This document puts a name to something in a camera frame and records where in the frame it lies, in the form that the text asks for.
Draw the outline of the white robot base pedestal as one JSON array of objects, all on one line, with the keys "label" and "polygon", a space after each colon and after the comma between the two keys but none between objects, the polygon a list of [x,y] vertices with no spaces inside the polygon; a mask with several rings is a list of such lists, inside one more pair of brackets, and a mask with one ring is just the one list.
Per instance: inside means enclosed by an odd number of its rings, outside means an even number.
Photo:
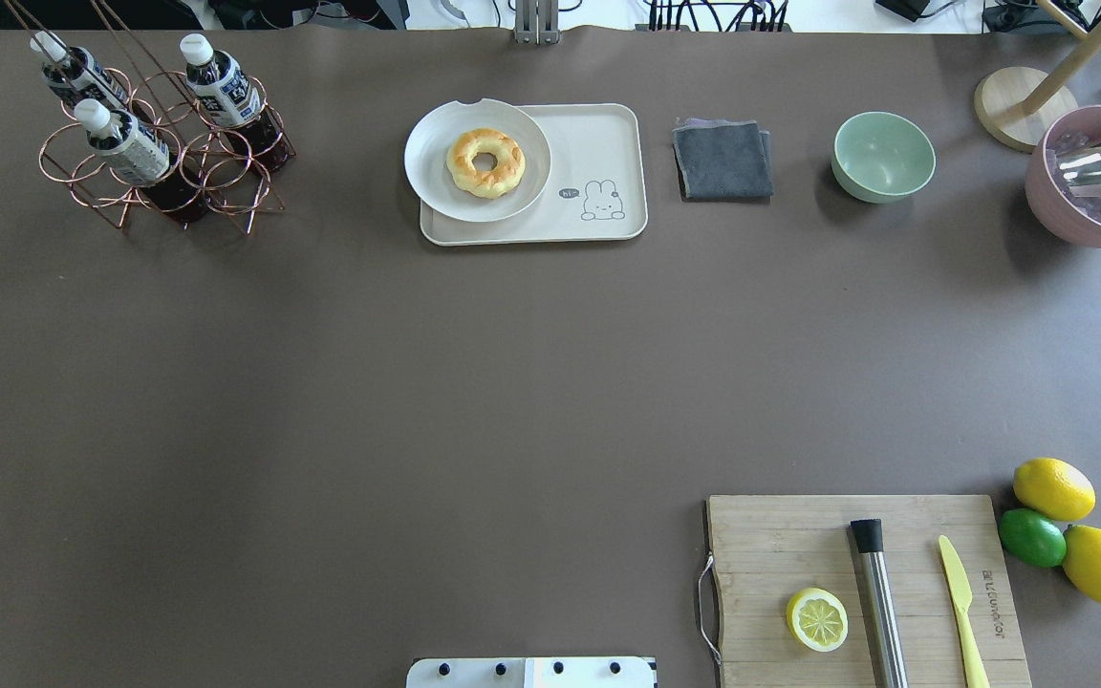
[{"label": "white robot base pedestal", "polygon": [[421,658],[406,687],[657,687],[657,664],[637,655]]}]

